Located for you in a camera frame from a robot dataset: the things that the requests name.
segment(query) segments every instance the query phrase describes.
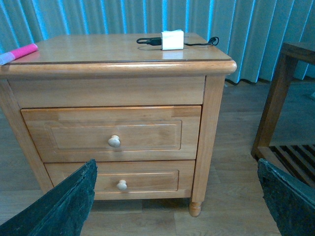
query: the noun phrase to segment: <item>teal curtain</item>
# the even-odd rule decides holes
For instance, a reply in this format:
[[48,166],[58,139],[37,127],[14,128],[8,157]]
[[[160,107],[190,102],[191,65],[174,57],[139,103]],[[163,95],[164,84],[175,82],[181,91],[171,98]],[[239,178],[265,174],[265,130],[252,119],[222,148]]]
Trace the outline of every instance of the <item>teal curtain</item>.
[[[177,29],[218,36],[238,64],[231,81],[270,81],[283,42],[314,41],[314,0],[0,0],[0,53],[61,34]],[[315,67],[301,62],[305,76]]]

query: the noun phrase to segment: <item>white knob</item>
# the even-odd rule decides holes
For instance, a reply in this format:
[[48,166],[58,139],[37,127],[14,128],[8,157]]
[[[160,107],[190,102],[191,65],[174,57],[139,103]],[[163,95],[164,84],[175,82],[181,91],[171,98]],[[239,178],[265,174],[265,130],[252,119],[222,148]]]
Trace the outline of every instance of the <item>white knob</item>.
[[109,140],[108,140],[109,146],[113,148],[118,148],[120,146],[120,140],[117,135],[113,135]]
[[119,183],[117,184],[117,188],[121,191],[126,190],[127,189],[126,181],[120,180]]

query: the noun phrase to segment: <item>slatted shelf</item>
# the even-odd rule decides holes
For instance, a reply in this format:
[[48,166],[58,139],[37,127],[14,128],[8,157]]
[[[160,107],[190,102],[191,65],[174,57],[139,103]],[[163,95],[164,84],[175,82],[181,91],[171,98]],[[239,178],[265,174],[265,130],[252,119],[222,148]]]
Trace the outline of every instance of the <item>slatted shelf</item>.
[[290,174],[315,188],[315,145],[271,146]]

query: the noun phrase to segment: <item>drawer panel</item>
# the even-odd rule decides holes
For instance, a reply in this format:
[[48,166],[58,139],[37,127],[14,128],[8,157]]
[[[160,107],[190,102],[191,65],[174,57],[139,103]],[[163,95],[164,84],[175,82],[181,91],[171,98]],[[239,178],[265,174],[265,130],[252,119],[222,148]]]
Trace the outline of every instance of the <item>drawer panel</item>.
[[[23,109],[43,162],[195,159],[200,106]],[[118,136],[119,147],[108,141]]]
[[[56,186],[84,163],[47,163]],[[95,199],[145,199],[190,197],[194,161],[97,163]],[[126,190],[119,190],[120,180]]]
[[202,104],[205,76],[12,80],[21,108]]

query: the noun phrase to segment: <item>pink marker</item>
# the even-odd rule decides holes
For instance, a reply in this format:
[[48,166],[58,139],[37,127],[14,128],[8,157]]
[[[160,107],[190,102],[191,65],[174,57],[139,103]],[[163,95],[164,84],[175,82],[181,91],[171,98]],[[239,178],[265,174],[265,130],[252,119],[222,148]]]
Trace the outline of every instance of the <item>pink marker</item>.
[[30,53],[36,52],[37,50],[38,50],[37,45],[32,43],[22,48],[12,50],[11,52],[3,53],[0,55],[0,65],[7,64],[17,58],[21,58]]

